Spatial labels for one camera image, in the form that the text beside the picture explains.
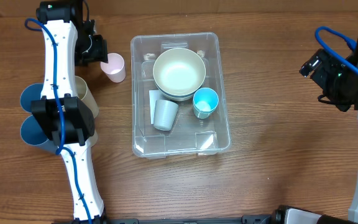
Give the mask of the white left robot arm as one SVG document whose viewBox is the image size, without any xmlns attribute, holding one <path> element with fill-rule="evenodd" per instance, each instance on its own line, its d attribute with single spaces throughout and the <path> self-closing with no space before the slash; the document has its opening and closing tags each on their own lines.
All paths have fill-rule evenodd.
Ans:
<svg viewBox="0 0 358 224">
<path fill-rule="evenodd" d="M 78 96 L 75 68 L 107 62 L 107 43 L 95 31 L 84 0 L 42 1 L 33 22 L 45 44 L 45 73 L 30 112 L 46 137 L 48 149 L 61 156 L 73 195 L 73 223 L 109 223 L 94 176 L 91 148 L 96 144 L 94 100 Z"/>
</svg>

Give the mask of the small light blue cup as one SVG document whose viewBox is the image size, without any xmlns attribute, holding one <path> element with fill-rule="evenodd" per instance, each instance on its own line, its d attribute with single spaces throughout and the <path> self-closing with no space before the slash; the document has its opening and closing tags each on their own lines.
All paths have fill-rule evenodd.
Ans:
<svg viewBox="0 0 358 224">
<path fill-rule="evenodd" d="M 218 107 L 219 96 L 211 88 L 200 88 L 193 95 L 193 111 L 197 118 L 208 118 Z"/>
</svg>

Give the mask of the small pink cup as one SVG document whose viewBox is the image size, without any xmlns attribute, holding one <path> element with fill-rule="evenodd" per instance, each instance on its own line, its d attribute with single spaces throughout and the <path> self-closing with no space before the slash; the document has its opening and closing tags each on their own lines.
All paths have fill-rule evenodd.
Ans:
<svg viewBox="0 0 358 224">
<path fill-rule="evenodd" d="M 108 62 L 101 62 L 101 69 L 114 83 L 122 82 L 126 77 L 126 67 L 123 57 L 117 53 L 108 54 Z"/>
</svg>

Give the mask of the small grey cup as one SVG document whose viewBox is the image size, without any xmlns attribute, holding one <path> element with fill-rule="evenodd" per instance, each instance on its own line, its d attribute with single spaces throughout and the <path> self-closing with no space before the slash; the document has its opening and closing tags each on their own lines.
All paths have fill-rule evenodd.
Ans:
<svg viewBox="0 0 358 224">
<path fill-rule="evenodd" d="M 154 128 L 170 131 L 178 111 L 178 104 L 169 100 L 157 100 L 154 109 Z"/>
</svg>

